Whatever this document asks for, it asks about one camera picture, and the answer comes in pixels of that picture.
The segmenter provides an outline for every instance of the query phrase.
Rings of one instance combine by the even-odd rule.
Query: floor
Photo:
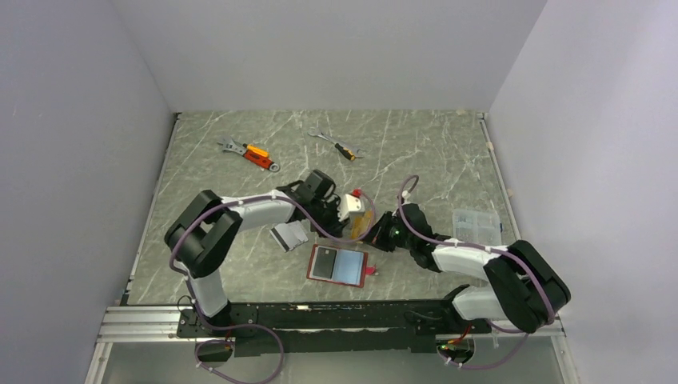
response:
[[[324,132],[366,150],[350,162],[331,143],[307,135]],[[453,233],[456,208],[497,212],[502,242],[515,241],[485,137],[473,111],[466,110],[254,110],[190,112],[179,116],[166,168],[143,241],[130,304],[174,303],[186,294],[179,274],[167,266],[162,241],[167,227],[204,189],[222,196],[261,194],[319,169],[334,179],[337,192],[362,188],[377,210],[393,210],[403,179],[419,174],[412,196],[433,230]],[[230,135],[270,152],[281,170],[272,173],[244,158],[223,153],[217,140]],[[386,300],[442,298],[456,286],[479,284],[460,274],[436,274],[418,267],[403,250],[384,253],[364,245],[368,264],[379,274],[363,288],[308,280],[312,245],[330,244],[309,236],[303,246],[283,253],[269,227],[238,234],[221,266],[224,289],[234,302]]]

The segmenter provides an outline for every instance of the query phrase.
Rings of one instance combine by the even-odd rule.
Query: black mounting plate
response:
[[[237,306],[231,311],[231,321],[233,325],[257,324],[256,306]],[[243,328],[233,330],[231,335],[235,338],[251,338],[257,333],[254,328]],[[211,330],[200,323],[200,318],[193,309],[182,310],[179,318],[179,327],[177,327],[177,336],[179,338],[215,338],[224,337],[228,331]]]

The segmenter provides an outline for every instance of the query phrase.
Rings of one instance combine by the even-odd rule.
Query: small box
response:
[[[454,210],[452,221],[454,238],[462,242],[475,242],[483,246],[501,245],[501,223],[496,213]]]

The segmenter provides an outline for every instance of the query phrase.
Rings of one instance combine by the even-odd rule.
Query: white connector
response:
[[[343,222],[349,218],[349,215],[359,214],[364,210],[365,208],[363,207],[362,201],[359,198],[353,196],[352,194],[345,194],[339,203],[339,212],[337,213],[337,216],[339,217],[339,221]]]

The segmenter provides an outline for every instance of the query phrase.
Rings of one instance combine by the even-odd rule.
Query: purple cable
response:
[[[516,344],[516,346],[513,347],[511,352],[508,352],[506,354],[506,356],[504,356],[503,358],[500,358],[499,360],[497,360],[497,361],[495,361],[491,364],[487,364],[487,365],[484,365],[484,366],[467,366],[465,364],[453,362],[452,360],[449,361],[449,364],[453,364],[453,365],[457,366],[460,370],[491,370],[491,369],[497,368],[498,366],[504,364],[508,360],[511,360],[511,358],[513,356],[515,356],[515,354],[518,352],[518,350],[525,344],[527,339],[528,339],[528,334],[525,334],[525,336],[520,338],[520,341]],[[438,350],[438,356],[440,356],[445,361],[445,363],[448,363],[448,361],[447,361],[448,358],[443,356],[439,350]]]
[[[402,202],[401,202],[401,199],[400,199],[400,196],[402,196],[403,192],[405,192],[405,186],[407,186],[407,183],[412,179],[415,179],[415,182],[412,185],[412,187],[410,187],[409,190],[408,190],[409,194],[412,193],[412,191],[414,190],[414,187],[419,182],[419,176],[417,176],[415,174],[408,176],[405,179],[405,181],[402,183],[402,186],[401,186],[400,190],[398,191],[398,199],[397,199],[398,213],[401,215],[403,223],[405,224],[407,229],[410,230],[410,232],[415,234],[418,238],[422,238],[422,239],[426,240],[427,242],[431,242],[433,244],[438,244],[438,245],[441,245],[441,246],[462,246],[462,247],[467,247],[467,248],[475,248],[477,250],[485,250],[485,246],[482,246],[480,244],[475,244],[475,243],[472,243],[472,242],[459,242],[458,244],[455,245],[453,242],[442,242],[440,240],[436,240],[434,238],[429,238],[429,237],[424,236],[423,234],[420,234],[419,232],[417,232],[417,230],[415,230],[412,227],[412,225],[410,225],[410,223],[407,221],[407,218],[405,217],[405,212],[403,211]],[[553,306],[551,305],[551,302],[546,297],[546,292],[544,292],[544,287],[541,286],[539,281],[536,279],[536,276],[529,269],[527,264],[525,264],[522,260],[520,260],[516,255],[511,254],[511,253],[509,253],[505,250],[499,250],[497,248],[490,248],[489,251],[494,253],[494,254],[500,254],[502,256],[506,256],[507,258],[510,258],[522,270],[525,271],[525,273],[529,276],[530,280],[532,281],[532,284],[534,284],[536,291],[539,293],[541,300],[544,302],[544,306],[546,307],[546,312],[548,313],[548,320],[547,320],[546,323],[552,324],[553,320],[556,317],[555,313],[553,312]]]
[[[309,214],[309,212],[307,210],[305,210],[303,206],[301,206],[298,202],[295,202],[291,198],[287,198],[285,196],[262,195],[262,196],[254,196],[252,198],[243,198],[241,201],[242,201],[243,204],[246,204],[246,203],[249,203],[249,202],[261,202],[261,201],[266,201],[266,200],[282,200],[283,202],[289,202],[292,205],[294,205],[296,208],[298,208],[300,210],[300,212],[302,212],[304,214],[304,216],[306,216],[306,218],[311,222],[311,224],[320,233],[322,233],[324,236],[326,236],[327,238],[329,238],[331,240],[334,240],[335,242],[350,244],[350,243],[359,242],[360,240],[365,238],[365,236],[367,236],[367,234],[372,230],[372,226],[374,225],[374,218],[377,216],[377,208],[374,206],[374,201],[372,201],[372,199],[365,192],[362,193],[362,196],[365,196],[365,198],[367,199],[367,201],[371,205],[372,211],[374,212],[374,214],[372,215],[372,217],[369,220],[369,226],[368,226],[367,230],[365,230],[365,232],[362,233],[357,238],[348,239],[348,240],[342,239],[342,238],[335,238],[331,234],[327,233],[327,231],[325,231],[320,226],[320,224],[318,224],[311,217],[311,214]],[[188,228],[186,228],[186,231],[179,237],[177,244],[174,245],[174,248],[172,249],[172,254],[169,257],[169,268],[171,270],[175,271],[175,272],[178,272],[178,273],[183,274],[184,276],[188,277],[188,273],[186,271],[184,271],[181,268],[178,268],[174,265],[174,261],[177,259],[179,249],[184,244],[186,238],[188,238],[188,236],[191,234],[191,232],[193,232],[198,226],[200,226],[200,224],[202,222],[204,222],[205,219],[208,218],[211,214],[213,214],[213,213],[215,213],[219,210],[222,210],[224,208],[229,208],[231,206],[237,206],[237,205],[239,205],[238,200],[233,201],[233,202],[225,202],[225,203],[219,204],[218,206],[215,206],[214,208],[211,208],[211,209],[205,211],[205,213],[201,214],[197,219],[195,219],[195,221],[192,222],[191,225]],[[186,287],[189,290],[189,294],[190,294],[191,298],[195,299],[195,292],[193,291],[193,287],[190,285],[188,280],[186,280]],[[200,361],[200,358],[198,357],[198,351],[200,350],[200,348],[202,348],[206,344],[226,344],[226,345],[228,344],[228,342],[221,341],[221,340],[208,340],[206,342],[200,343],[197,346],[197,348],[195,350],[195,360],[201,368],[208,370],[210,373],[216,374],[218,377],[223,378],[223,379],[225,379],[229,382],[233,382],[235,384],[266,384],[267,382],[271,382],[278,374],[280,374],[280,371],[282,370],[282,364],[283,364],[284,359],[285,359],[285,348],[282,345],[282,340],[280,339],[280,337],[278,337],[278,335],[275,332],[273,332],[270,328],[267,328],[265,326],[260,326],[258,324],[241,324],[241,325],[237,325],[237,326],[213,326],[212,324],[209,324],[207,322],[207,319],[205,317],[205,313],[202,311],[202,308],[200,307],[200,304],[197,302],[197,300],[193,300],[193,304],[195,305],[195,311],[197,313],[197,316],[200,318],[202,324],[204,324],[207,328],[210,328],[211,330],[237,330],[237,329],[241,329],[241,328],[255,328],[255,329],[258,329],[258,330],[264,330],[265,332],[271,334],[273,336],[273,338],[275,338],[278,349],[280,350],[280,360],[278,361],[278,364],[276,366],[275,371],[271,375],[269,375],[268,378],[265,378],[265,379],[261,380],[260,382],[252,382],[252,383],[241,382],[241,381],[239,381],[235,378],[231,378],[230,376],[223,374],[222,372],[219,372],[218,370],[210,369],[208,366],[206,366],[205,364],[203,364]]]

